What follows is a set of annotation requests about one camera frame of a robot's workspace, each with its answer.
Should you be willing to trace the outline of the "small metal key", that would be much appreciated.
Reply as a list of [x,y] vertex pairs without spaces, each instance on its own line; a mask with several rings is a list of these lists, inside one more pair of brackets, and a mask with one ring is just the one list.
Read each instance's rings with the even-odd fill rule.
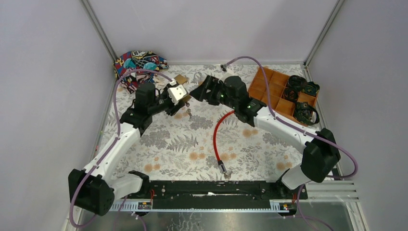
[[188,102],[186,103],[186,107],[187,107],[186,113],[188,114],[189,119],[191,119],[192,118],[191,108],[190,108],[190,104]]

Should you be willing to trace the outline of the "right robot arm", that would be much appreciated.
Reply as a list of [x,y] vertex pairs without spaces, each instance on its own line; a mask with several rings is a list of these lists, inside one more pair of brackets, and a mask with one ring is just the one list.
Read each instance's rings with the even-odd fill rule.
[[323,182],[340,160],[340,152],[330,130],[303,127],[279,116],[265,103],[250,97],[246,84],[238,76],[225,80],[207,76],[190,95],[210,105],[223,104],[233,109],[241,122],[275,133],[303,155],[302,162],[284,172],[276,185],[276,192],[282,198],[290,197],[304,183]]

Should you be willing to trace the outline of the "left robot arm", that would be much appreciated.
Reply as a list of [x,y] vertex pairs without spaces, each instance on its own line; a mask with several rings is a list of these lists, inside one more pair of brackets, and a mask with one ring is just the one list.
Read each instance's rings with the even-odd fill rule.
[[134,194],[143,198],[150,193],[149,176],[130,171],[112,179],[113,172],[128,149],[141,138],[153,116],[165,112],[173,116],[185,106],[188,92],[175,80],[158,90],[153,83],[141,84],[131,106],[121,115],[118,132],[82,170],[68,176],[70,207],[75,206],[98,216],[105,215],[120,198]]

